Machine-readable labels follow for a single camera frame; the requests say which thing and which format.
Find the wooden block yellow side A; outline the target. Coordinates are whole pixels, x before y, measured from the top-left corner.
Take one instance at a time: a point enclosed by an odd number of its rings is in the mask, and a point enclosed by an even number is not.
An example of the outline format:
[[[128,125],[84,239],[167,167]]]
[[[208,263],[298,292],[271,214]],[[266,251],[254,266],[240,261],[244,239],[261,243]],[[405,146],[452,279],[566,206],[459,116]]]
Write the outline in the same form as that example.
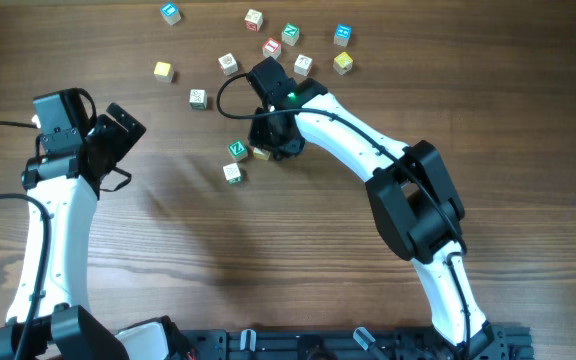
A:
[[[253,148],[253,156],[257,159],[268,161],[270,159],[271,153],[267,150],[254,147]]]

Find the green Z wooden block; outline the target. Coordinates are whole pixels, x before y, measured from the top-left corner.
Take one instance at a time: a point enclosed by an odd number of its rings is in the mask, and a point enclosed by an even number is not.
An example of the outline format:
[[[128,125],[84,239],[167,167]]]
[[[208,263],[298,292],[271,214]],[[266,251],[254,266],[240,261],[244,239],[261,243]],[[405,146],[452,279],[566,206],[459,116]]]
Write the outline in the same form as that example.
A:
[[[228,145],[228,151],[235,162],[248,157],[248,149],[242,140],[236,140]]]

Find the wooden block green C side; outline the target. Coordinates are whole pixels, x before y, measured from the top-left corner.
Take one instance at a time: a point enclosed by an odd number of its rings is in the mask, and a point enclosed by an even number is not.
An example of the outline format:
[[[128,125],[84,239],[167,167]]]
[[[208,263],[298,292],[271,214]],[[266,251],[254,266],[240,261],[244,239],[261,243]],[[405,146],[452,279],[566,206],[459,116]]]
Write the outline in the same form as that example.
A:
[[[223,167],[226,181],[229,184],[236,184],[243,181],[243,175],[237,163],[231,163]]]

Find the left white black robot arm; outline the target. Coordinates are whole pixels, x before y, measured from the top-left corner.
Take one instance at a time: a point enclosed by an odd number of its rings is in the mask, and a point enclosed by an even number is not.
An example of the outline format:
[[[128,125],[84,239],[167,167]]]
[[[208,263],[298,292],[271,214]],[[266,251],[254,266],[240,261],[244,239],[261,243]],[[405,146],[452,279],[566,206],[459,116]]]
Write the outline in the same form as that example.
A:
[[[35,359],[51,344],[65,359],[192,358],[194,346],[167,316],[112,333],[89,310],[89,233],[101,183],[145,127],[116,103],[97,114],[77,97],[53,94],[34,106],[45,152],[22,174],[29,229],[0,359]]]

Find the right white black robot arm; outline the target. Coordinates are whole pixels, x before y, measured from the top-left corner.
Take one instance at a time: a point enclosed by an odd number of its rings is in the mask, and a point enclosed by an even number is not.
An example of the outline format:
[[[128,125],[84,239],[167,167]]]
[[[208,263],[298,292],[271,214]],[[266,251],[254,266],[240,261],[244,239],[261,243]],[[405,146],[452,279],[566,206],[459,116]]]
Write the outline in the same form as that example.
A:
[[[378,234],[419,277],[442,348],[460,359],[481,355],[494,333],[467,278],[460,226],[465,209],[438,150],[426,141],[410,146],[379,133],[311,78],[246,79],[262,103],[251,117],[251,144],[283,159],[313,143],[357,175]]]

